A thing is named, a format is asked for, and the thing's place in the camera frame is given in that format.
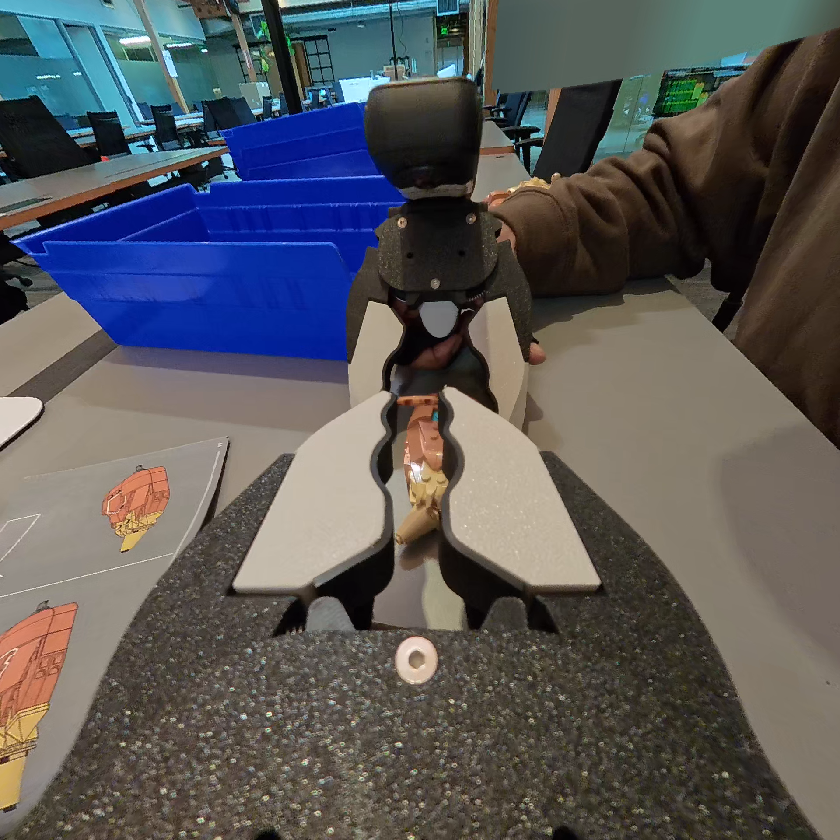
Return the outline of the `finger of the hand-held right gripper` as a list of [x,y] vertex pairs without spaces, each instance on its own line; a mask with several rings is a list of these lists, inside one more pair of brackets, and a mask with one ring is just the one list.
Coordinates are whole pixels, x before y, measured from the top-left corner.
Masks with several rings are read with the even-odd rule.
[[391,390],[394,358],[404,339],[404,322],[387,303],[369,301],[349,360],[350,406]]
[[522,356],[508,301],[485,302],[469,324],[471,349],[487,373],[486,389],[497,413],[522,430],[526,413],[529,363]]

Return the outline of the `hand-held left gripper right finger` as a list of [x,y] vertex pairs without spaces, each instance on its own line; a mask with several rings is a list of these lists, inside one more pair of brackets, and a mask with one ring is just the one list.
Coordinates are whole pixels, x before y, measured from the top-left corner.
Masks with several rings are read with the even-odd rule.
[[448,385],[438,396],[444,442],[440,573],[478,629],[499,599],[546,626],[539,598],[588,596],[602,579],[542,454],[520,427]]

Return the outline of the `grey desk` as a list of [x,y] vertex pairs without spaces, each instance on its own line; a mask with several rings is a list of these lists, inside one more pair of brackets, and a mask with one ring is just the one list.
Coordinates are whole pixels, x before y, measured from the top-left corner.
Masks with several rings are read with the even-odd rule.
[[663,280],[541,301],[529,434],[605,595],[560,633],[275,635],[223,584],[338,362],[117,349],[4,455],[25,476],[230,436],[14,838],[838,838],[838,450]]

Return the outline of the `brown brick toy animal body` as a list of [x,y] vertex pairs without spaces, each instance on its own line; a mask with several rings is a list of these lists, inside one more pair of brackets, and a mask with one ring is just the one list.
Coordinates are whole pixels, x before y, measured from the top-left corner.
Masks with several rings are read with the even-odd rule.
[[515,186],[489,193],[485,199],[485,202],[488,205],[488,207],[493,207],[522,191],[548,191],[554,183],[562,180],[563,178],[564,176],[561,173],[557,172],[553,173],[548,181],[534,176],[526,181],[520,182]]

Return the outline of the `green display screen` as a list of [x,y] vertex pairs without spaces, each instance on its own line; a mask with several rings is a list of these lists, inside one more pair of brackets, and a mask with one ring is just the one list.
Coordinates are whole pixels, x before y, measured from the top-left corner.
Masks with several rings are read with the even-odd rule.
[[673,117],[698,107],[723,83],[739,77],[746,69],[745,65],[734,65],[667,70],[660,81],[654,119]]

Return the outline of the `black office chair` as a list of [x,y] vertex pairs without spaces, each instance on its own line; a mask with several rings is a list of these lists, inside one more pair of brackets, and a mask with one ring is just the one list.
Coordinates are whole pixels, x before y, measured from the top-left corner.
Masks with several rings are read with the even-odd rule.
[[1,100],[2,170],[13,181],[92,163],[37,96]]
[[103,161],[131,155],[129,142],[115,111],[87,111],[86,116]]

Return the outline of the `grey instruction booklet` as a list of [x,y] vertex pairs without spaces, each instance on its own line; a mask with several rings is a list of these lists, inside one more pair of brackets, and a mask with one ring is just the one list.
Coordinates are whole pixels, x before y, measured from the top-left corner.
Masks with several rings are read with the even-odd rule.
[[26,478],[2,515],[2,835],[35,806],[135,614],[207,520],[228,438]]

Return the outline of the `white lamp base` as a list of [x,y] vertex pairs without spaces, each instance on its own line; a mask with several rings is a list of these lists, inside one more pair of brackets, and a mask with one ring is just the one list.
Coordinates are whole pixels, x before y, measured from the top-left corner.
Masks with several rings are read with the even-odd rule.
[[44,412],[43,402],[32,396],[2,396],[0,404],[1,448],[36,423]]

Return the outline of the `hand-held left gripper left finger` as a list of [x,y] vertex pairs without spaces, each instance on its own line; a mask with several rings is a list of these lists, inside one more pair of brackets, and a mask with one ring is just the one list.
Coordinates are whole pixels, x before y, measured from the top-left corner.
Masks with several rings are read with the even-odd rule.
[[312,434],[287,473],[238,568],[238,595],[281,595],[306,607],[331,597],[369,629],[395,567],[396,396],[378,392]]

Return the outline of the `person's right hand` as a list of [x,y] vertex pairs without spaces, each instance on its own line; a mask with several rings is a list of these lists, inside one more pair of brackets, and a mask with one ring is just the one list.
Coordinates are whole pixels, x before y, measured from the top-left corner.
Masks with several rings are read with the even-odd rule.
[[393,303],[392,309],[406,326],[395,364],[415,371],[438,371],[448,367],[469,338],[469,324],[477,312],[475,309],[463,310],[454,331],[437,339],[426,331],[419,310],[407,308],[401,301]]

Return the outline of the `blue plastic bin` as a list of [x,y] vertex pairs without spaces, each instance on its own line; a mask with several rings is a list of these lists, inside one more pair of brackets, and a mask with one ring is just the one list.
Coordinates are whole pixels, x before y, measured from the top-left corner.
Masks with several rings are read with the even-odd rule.
[[381,175],[182,185],[19,244],[115,343],[345,362],[353,278],[403,202]]
[[364,104],[254,122],[222,131],[243,181],[378,175],[364,137]]

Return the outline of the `black mesh chair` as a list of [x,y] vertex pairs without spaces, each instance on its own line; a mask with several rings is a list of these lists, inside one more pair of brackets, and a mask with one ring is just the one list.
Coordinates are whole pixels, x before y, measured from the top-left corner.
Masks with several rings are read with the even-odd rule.
[[533,173],[548,182],[555,174],[571,176],[586,172],[613,117],[623,80],[563,87],[553,119],[544,136],[516,142],[527,170],[531,149],[540,149]]

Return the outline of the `long wood-edged office desk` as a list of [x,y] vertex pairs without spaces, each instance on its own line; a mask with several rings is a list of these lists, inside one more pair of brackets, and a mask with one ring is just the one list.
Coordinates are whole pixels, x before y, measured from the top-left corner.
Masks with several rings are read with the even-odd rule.
[[1,186],[1,229],[14,228],[151,178],[197,165],[229,152],[219,143],[207,148],[132,154],[112,161],[42,175]]

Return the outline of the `brown brick toy head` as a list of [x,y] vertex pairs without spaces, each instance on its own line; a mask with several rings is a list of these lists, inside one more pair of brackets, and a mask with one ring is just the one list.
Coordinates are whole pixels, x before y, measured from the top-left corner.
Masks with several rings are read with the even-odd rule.
[[438,396],[405,395],[398,397],[396,404],[413,410],[406,427],[403,458],[411,509],[395,531],[396,543],[405,545],[439,528],[448,479],[443,471]]

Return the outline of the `black steel column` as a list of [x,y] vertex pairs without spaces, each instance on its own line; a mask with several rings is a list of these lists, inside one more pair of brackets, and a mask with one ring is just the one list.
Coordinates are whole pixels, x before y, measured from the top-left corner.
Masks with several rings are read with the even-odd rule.
[[270,43],[274,50],[276,68],[287,110],[289,114],[299,114],[303,111],[303,107],[298,84],[297,65],[290,52],[280,4],[278,1],[262,1],[261,5],[269,30]]

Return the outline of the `person's brown jacket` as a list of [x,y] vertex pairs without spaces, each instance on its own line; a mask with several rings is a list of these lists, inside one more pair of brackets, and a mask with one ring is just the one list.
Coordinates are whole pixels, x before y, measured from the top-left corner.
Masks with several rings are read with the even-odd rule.
[[786,206],[751,278],[734,343],[839,441],[838,193]]

